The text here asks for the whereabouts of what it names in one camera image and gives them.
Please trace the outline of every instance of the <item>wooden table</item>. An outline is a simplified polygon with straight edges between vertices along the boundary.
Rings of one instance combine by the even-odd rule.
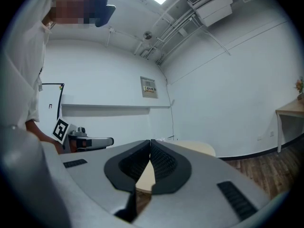
[[[214,149],[207,143],[195,142],[195,141],[170,141],[175,145],[194,150],[200,153],[215,156]],[[151,193],[152,186],[155,184],[154,169],[149,161],[146,169],[143,171],[142,176],[136,183],[136,189],[141,192]]]
[[[278,125],[277,151],[280,153],[282,147],[282,137],[283,137],[282,120],[280,115],[304,117],[304,104],[302,101],[296,99],[293,102],[277,109],[275,113],[277,116],[277,125]]]

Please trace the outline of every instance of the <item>table leg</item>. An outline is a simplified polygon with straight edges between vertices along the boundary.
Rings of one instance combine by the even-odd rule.
[[[282,147],[283,129],[282,129],[282,120],[280,114],[277,113],[276,116],[277,116],[277,126],[278,126],[277,151],[278,153],[280,153]]]

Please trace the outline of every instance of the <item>person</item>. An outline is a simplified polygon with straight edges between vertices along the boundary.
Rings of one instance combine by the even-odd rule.
[[[51,23],[105,25],[115,6],[108,0],[28,0],[11,22],[2,42],[0,58],[0,125],[16,126],[35,134],[40,141],[62,145],[37,127],[38,94]]]

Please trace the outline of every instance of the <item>air conditioner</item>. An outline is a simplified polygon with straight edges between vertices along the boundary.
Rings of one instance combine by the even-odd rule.
[[[232,14],[233,0],[187,0],[187,2],[206,26]]]

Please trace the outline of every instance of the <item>white shirt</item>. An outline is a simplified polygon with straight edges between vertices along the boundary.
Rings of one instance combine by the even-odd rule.
[[[42,24],[52,0],[28,0],[11,22],[0,58],[0,126],[39,121],[39,74],[50,29]]]

